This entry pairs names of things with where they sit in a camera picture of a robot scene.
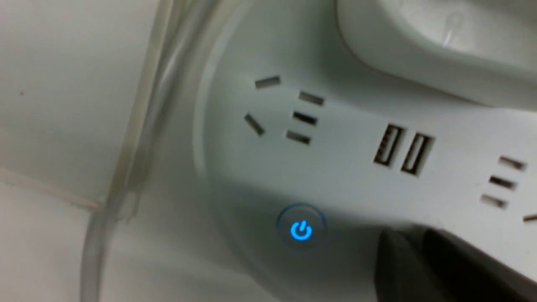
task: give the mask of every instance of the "white wall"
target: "white wall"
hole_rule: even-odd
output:
[[[157,0],[0,0],[0,167],[97,198],[110,182]],[[103,302],[272,301],[222,242],[173,113]],[[0,183],[0,297],[78,301],[89,213]]]

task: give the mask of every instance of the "illuminated button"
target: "illuminated button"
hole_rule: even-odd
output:
[[[297,249],[317,245],[326,233],[323,215],[309,205],[293,205],[284,209],[276,226],[283,242]]]

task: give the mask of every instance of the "white surface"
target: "white surface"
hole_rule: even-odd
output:
[[[0,1],[0,167],[89,200],[106,193],[157,4]]]
[[[494,107],[537,110],[533,0],[338,0],[364,63]]]
[[[281,300],[373,302],[380,227],[426,224],[537,280],[537,226],[522,221],[537,212],[537,114],[474,105],[364,66],[345,49],[333,10],[325,0],[244,4],[207,64],[196,168],[236,255]],[[281,85],[255,89],[274,75]],[[298,100],[301,90],[326,98],[324,106]],[[292,120],[293,110],[319,118],[317,126]],[[407,129],[391,169],[373,163],[388,123]],[[287,129],[311,144],[285,139]],[[435,138],[419,177],[400,171],[416,132]],[[527,169],[500,166],[502,155]],[[489,184],[492,174],[518,182],[516,190]],[[484,204],[484,193],[507,207]],[[274,229],[298,202],[324,212],[329,228],[307,253],[288,249]]]
[[[237,263],[198,191],[191,102],[174,106],[161,133],[138,216],[121,224],[102,302],[274,302]],[[76,302],[89,214],[0,184],[0,292],[8,301]]]
[[[106,191],[156,4],[0,1],[0,166],[90,197]],[[200,196],[185,143],[192,111],[183,102],[169,112],[138,216],[112,244],[102,302],[274,301],[242,271]],[[78,301],[89,214],[2,183],[0,207],[2,298]]]

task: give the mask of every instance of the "usb port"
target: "usb port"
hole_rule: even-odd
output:
[[[380,142],[379,149],[376,151],[374,162],[386,167],[391,166],[399,142],[403,137],[403,132],[404,128],[388,125]]]
[[[428,135],[416,133],[404,159],[401,171],[418,176],[425,164],[433,141],[434,138]]]

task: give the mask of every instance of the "blue power icon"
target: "blue power icon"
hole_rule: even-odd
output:
[[[299,241],[307,240],[308,238],[311,237],[312,233],[313,233],[312,228],[308,226],[308,223],[305,220],[302,220],[302,222],[295,222],[291,226],[291,236],[296,240],[299,240]]]

